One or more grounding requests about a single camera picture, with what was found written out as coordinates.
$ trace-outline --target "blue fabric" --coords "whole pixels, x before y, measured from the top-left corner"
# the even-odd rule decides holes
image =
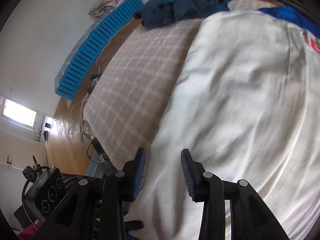
[[[126,235],[125,239],[126,240],[140,240],[139,238],[136,238],[135,236],[132,236],[132,235]]]
[[[294,23],[303,29],[307,29],[317,38],[320,38],[320,27],[311,19],[308,19],[308,16],[290,5],[285,4],[281,7],[261,8],[259,11],[278,19]]]
[[[228,11],[231,0],[150,0],[139,8],[134,18],[142,18],[142,25],[154,29],[182,19],[206,18],[218,11]]]

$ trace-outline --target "round dial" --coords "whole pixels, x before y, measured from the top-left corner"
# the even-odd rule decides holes
[[[62,188],[62,180],[60,178],[57,178],[56,186],[57,186],[57,189],[61,189]]]
[[[54,187],[50,187],[48,190],[48,198],[51,202],[54,202],[57,199],[57,192]]]
[[[49,212],[50,205],[49,205],[48,201],[46,201],[46,200],[42,201],[41,207],[42,207],[42,211],[44,213],[48,213]]]

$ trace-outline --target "window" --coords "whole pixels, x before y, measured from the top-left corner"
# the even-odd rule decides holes
[[[36,112],[19,105],[9,99],[6,99],[4,102],[3,115],[14,120],[17,124],[23,124],[27,127],[34,127]]]

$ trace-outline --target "white fabric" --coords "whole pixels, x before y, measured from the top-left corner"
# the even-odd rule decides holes
[[[89,11],[92,17],[100,17],[116,8],[121,0],[99,0]]]
[[[198,239],[203,204],[188,196],[180,166],[188,148],[206,171],[248,180],[289,238],[303,239],[320,213],[319,96],[319,54],[300,27],[258,11],[207,18],[126,216],[144,223],[134,235]],[[228,239],[229,209],[226,217]]]

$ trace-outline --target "plaid blanket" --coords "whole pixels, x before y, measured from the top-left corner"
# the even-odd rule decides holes
[[[259,9],[260,0],[234,0],[229,8]],[[202,19],[147,31],[139,26],[105,69],[84,118],[117,169],[138,147],[148,149]]]

